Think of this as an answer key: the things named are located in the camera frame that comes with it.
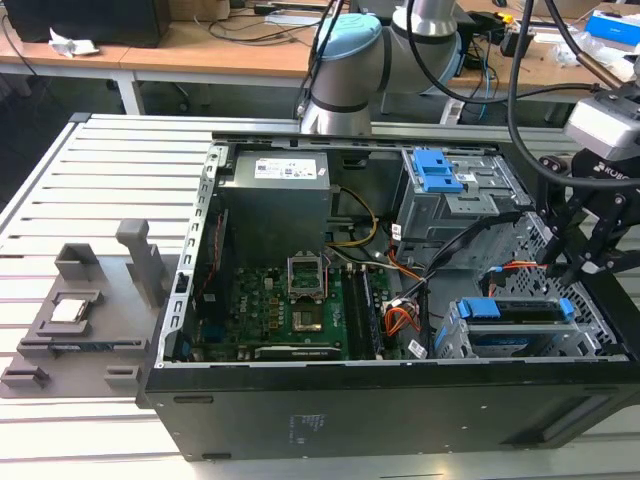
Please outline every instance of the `white sticker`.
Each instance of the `white sticker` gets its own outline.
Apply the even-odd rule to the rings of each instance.
[[[419,358],[421,360],[424,360],[425,358],[427,358],[427,351],[422,345],[420,345],[415,340],[411,340],[411,342],[409,343],[409,351],[413,353],[416,356],[416,358]]]
[[[402,226],[397,223],[391,224],[391,238],[399,242],[402,240]]]
[[[309,158],[260,158],[256,161],[254,176],[255,178],[282,180],[315,180],[318,178],[316,161]]]
[[[456,178],[460,182],[478,182],[476,176],[473,173],[457,173]]]

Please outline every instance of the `cpu chip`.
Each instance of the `cpu chip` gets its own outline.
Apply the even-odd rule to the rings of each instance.
[[[322,305],[297,304],[291,312],[294,332],[322,332]]]

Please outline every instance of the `slotted metal table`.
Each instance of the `slotted metal table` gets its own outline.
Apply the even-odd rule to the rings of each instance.
[[[88,242],[97,255],[126,254],[114,234],[122,218],[137,217],[149,220],[149,241],[162,254],[178,254],[211,132],[295,130],[288,120],[74,116],[0,215],[0,371],[51,288],[64,243]],[[375,124],[374,132],[508,138],[501,127]],[[537,155],[576,149],[557,130],[522,134]],[[640,244],[638,234],[627,243]],[[638,273],[619,278],[637,297]],[[0,399],[0,439],[6,479],[640,478],[638,407],[558,450],[187,463],[153,410],[139,410],[133,398]]]

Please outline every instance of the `floor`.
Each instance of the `floor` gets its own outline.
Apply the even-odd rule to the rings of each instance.
[[[117,91],[110,91],[102,80],[72,78],[31,78],[32,94],[16,93],[0,100],[0,210],[49,148],[73,112],[122,113]],[[182,113],[180,94],[168,84],[142,86],[145,108],[151,115],[197,115],[219,117],[290,118],[293,89],[271,87],[212,86],[210,105],[201,105],[200,89],[184,85],[191,96],[191,109]],[[438,123],[444,97],[394,96],[388,104],[391,113],[381,115],[381,97],[372,104],[375,121]],[[545,123],[548,104],[527,102],[519,112],[522,126],[558,127]],[[479,107],[470,106],[462,123],[505,125],[506,107],[493,105],[478,120]]]

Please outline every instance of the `cable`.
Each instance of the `cable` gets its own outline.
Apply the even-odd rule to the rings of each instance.
[[[338,2],[338,4],[334,9],[334,14],[333,14],[333,17],[331,18],[331,23],[329,24],[329,27],[327,28],[327,32],[324,36],[324,39],[322,40],[322,43],[318,48],[318,41],[320,38],[320,31],[322,30],[322,25],[325,22],[327,15],[331,11],[331,8],[333,7],[336,1]],[[300,87],[298,87],[298,92],[296,94],[296,98],[294,101],[293,115],[292,115],[292,118],[294,119],[298,117],[298,105],[300,103],[300,98],[302,97],[305,91],[305,84],[307,83],[307,81],[309,81],[309,79],[311,79],[311,82],[307,87],[307,90],[309,92],[311,91],[311,89],[313,88],[313,85],[315,84],[317,73],[320,68],[320,64],[322,63],[322,56],[324,55],[324,51],[327,48],[327,44],[329,43],[331,32],[333,32],[333,28],[336,22],[338,21],[338,17],[340,17],[340,13],[342,12],[343,5],[344,5],[344,0],[329,0],[329,3],[327,4],[327,8],[324,10],[324,12],[322,12],[322,16],[320,17],[319,27],[318,27],[318,30],[316,31],[316,35],[313,38],[311,51],[309,52],[309,68],[307,69],[307,73],[305,74],[304,78],[302,79],[302,82],[300,83]]]
[[[394,324],[393,316],[396,313],[400,314],[400,320],[397,320]],[[416,330],[416,332],[420,332],[420,325],[415,322],[409,312],[400,307],[392,307],[386,311],[386,313],[384,314],[384,324],[388,337],[395,335],[408,324],[410,324]]]
[[[7,26],[5,24],[5,20],[8,19],[8,18],[9,18],[9,16],[5,14],[2,17],[2,20],[0,20],[0,23],[2,24],[2,32],[4,33],[4,36],[7,39],[7,42],[9,42],[9,45],[11,46],[11,49],[15,52],[15,54],[18,55],[18,57],[20,57],[20,60],[22,60],[22,63],[24,63],[24,66],[27,67],[31,71],[33,76],[35,76],[36,78],[39,78],[40,75],[38,75],[38,73],[33,69],[31,64],[29,64],[29,62],[27,62],[27,59],[22,56],[22,54],[18,51],[16,46],[13,44],[13,40],[11,40],[11,37],[9,36],[9,32],[7,32]],[[66,115],[69,115],[69,111],[65,108],[65,106],[62,104],[62,102],[60,100],[58,100],[58,98],[51,92],[51,90],[49,90],[49,87],[46,86],[46,85],[45,85],[45,90],[47,91],[49,96],[53,99],[53,101],[56,103],[56,105],[58,105],[58,107]]]
[[[202,295],[204,294],[204,289],[207,288],[207,285],[209,284],[213,276],[216,274],[216,268],[218,264],[218,234],[220,233],[222,218],[223,218],[222,214],[218,215],[218,223],[216,224],[216,231],[214,233],[214,238],[213,238],[213,264],[211,265],[211,270],[209,271],[209,275],[207,276],[207,279],[204,281],[204,283],[202,284],[202,287],[200,288],[200,291],[198,292],[198,295],[196,295],[195,297],[196,299],[200,299],[202,297]]]
[[[242,15],[242,16],[246,16],[246,17],[253,17],[256,18],[255,15]],[[200,23],[200,20],[198,20],[197,15],[193,16],[193,21],[196,23],[196,25],[198,25],[201,29],[203,29],[204,31],[206,31],[209,35],[211,35],[214,38],[217,38],[219,40],[224,40],[227,42],[233,42],[233,43],[239,43],[242,45],[249,45],[249,46],[255,46],[255,47],[263,47],[263,46],[273,46],[273,45],[284,45],[287,43],[292,43],[294,41],[299,41],[297,38],[295,38],[293,35],[291,35],[290,32],[293,31],[297,31],[297,30],[303,30],[305,28],[311,28],[315,25],[317,25],[317,23],[314,24],[310,24],[310,25],[301,25],[301,26],[297,26],[297,27],[291,27],[291,28],[283,28],[281,25],[276,25],[278,28],[280,28],[280,31],[278,32],[273,32],[273,33],[269,33],[266,35],[262,35],[260,37],[253,37],[253,38],[235,38],[235,37],[229,37],[226,35],[220,35],[214,31],[212,31],[212,28],[214,26],[218,26],[220,27],[222,30],[224,30],[225,32],[229,31],[229,32],[239,32],[242,30],[246,30],[248,28],[252,28],[252,27],[256,27],[258,25],[266,25],[266,22],[264,21],[260,21],[260,22],[256,22],[256,23],[251,23],[249,25],[245,25],[239,28],[229,28],[224,26],[221,22],[211,22],[209,24],[208,27],[205,27],[202,23]],[[290,39],[287,40],[282,40],[282,37],[288,35],[290,37]]]
[[[487,45],[487,54],[484,57],[484,74],[487,77],[487,90],[485,92],[484,98],[489,98],[489,92],[491,91],[491,78],[489,77],[489,55],[491,55],[491,32],[487,32],[488,35],[488,45]],[[478,120],[482,120],[485,112],[487,111],[487,105],[482,106],[482,111],[480,112],[480,118]]]
[[[350,188],[340,187],[340,191],[347,192],[349,195],[351,195],[353,198],[355,198],[358,201],[358,203],[360,203],[360,205],[362,205],[367,210],[367,212],[369,212],[369,215],[371,216],[371,223],[372,223],[371,231],[369,232],[369,235],[367,235],[362,240],[355,240],[355,241],[349,241],[349,242],[329,242],[329,243],[327,243],[327,246],[329,246],[329,247],[357,247],[359,245],[366,245],[366,244],[370,243],[371,240],[373,240],[373,237],[376,236],[376,232],[378,231],[378,219],[376,218],[375,213],[373,213],[373,210],[371,210],[371,207],[369,207],[369,205],[367,205],[367,203],[362,199],[362,197],[360,195],[358,195],[356,192],[354,192],[353,190],[351,190]]]
[[[455,236],[450,238],[444,245],[442,245],[442,247],[438,249],[433,257],[431,257],[431,260],[427,264],[427,268],[425,268],[424,274],[421,277],[421,281],[409,287],[407,290],[392,299],[392,301],[397,301],[398,299],[405,297],[410,298],[420,288],[426,288],[428,286],[429,279],[431,279],[436,274],[436,271],[439,268],[445,266],[456,253],[468,246],[471,241],[482,231],[495,225],[515,223],[526,212],[527,210],[505,212],[495,217],[481,218],[480,220],[477,220],[476,222],[466,227],[464,230],[461,230]]]
[[[388,253],[387,257],[389,258],[389,261],[393,265],[395,265],[398,268],[398,270],[400,270],[402,273],[404,273],[408,277],[413,278],[414,280],[417,280],[418,282],[422,282],[422,278],[420,277],[420,275],[416,275],[411,270],[409,270],[408,267],[405,267],[404,265],[400,265],[396,261],[396,256],[395,256],[395,252],[394,252],[393,248],[389,248],[389,253]]]
[[[373,266],[376,266],[376,267],[388,268],[389,270],[398,270],[398,267],[396,267],[394,265],[389,265],[387,263],[371,262],[371,261],[368,261],[368,260],[358,260],[357,258],[354,258],[354,257],[350,256],[349,254],[343,252],[342,250],[339,250],[337,247],[329,247],[329,246],[327,246],[327,248],[329,250],[331,250],[333,253],[335,253],[338,257],[343,259],[345,262],[357,263],[357,264],[362,264],[362,265],[373,265]]]
[[[525,4],[524,13],[522,16],[522,31],[527,31],[529,28],[529,22],[531,20],[531,10],[533,8],[533,0],[527,0]],[[513,144],[516,146],[520,154],[524,157],[524,159],[531,165],[531,167],[543,178],[552,183],[557,183],[559,185],[563,185],[565,187],[577,187],[577,188],[591,188],[594,190],[620,190],[623,188],[638,188],[640,187],[640,179],[636,178],[628,178],[622,180],[595,180],[588,178],[575,178],[575,177],[565,177],[559,175],[557,173],[552,172],[551,170],[545,168],[543,165],[538,162],[538,159],[533,156],[533,154],[529,151],[527,146],[525,145],[522,137],[520,136],[520,132],[518,131],[518,125],[516,122],[516,98],[517,98],[517,88],[518,88],[518,74],[520,70],[520,62],[522,61],[522,57],[524,56],[524,51],[526,48],[525,45],[525,36],[520,35],[518,38],[518,43],[516,45],[516,53],[513,57],[513,66],[511,67],[511,77],[510,84],[508,89],[508,102],[507,102],[507,127],[509,129],[509,135],[511,136],[511,140]]]
[[[433,73],[431,73],[431,71],[425,65],[424,61],[420,57],[420,52],[418,52],[418,47],[416,46],[416,41],[415,41],[413,30],[412,30],[413,27],[412,27],[412,23],[411,23],[411,12],[413,11],[413,6],[414,6],[415,2],[416,2],[416,0],[408,0],[408,4],[407,4],[407,40],[409,42],[409,47],[411,48],[411,52],[413,53],[413,57],[415,58],[416,62],[418,63],[418,66],[420,67],[420,70],[422,70],[422,73],[424,73],[424,75],[429,79],[429,81],[438,90],[440,90],[442,93],[450,96],[451,98],[459,100],[461,102],[472,103],[472,104],[476,104],[476,105],[489,105],[489,104],[494,104],[494,103],[502,103],[502,102],[506,101],[508,99],[508,97],[499,97],[499,98],[492,98],[492,99],[474,99],[474,98],[465,97],[464,95],[460,95],[460,94],[454,92],[453,90],[450,90],[449,88],[444,86],[442,83],[440,83],[438,78],[436,78],[436,76]],[[600,89],[600,86],[597,85],[597,84],[561,83],[561,84],[557,84],[557,85],[549,85],[547,87],[536,88],[536,89],[530,90],[528,92],[520,93],[520,94],[517,95],[517,98],[525,98],[525,97],[530,97],[530,96],[533,96],[533,95],[538,95],[538,94],[541,94],[541,93],[556,92],[556,91],[559,91],[559,90],[589,90],[589,91],[593,91],[593,90],[598,90],[598,89]]]

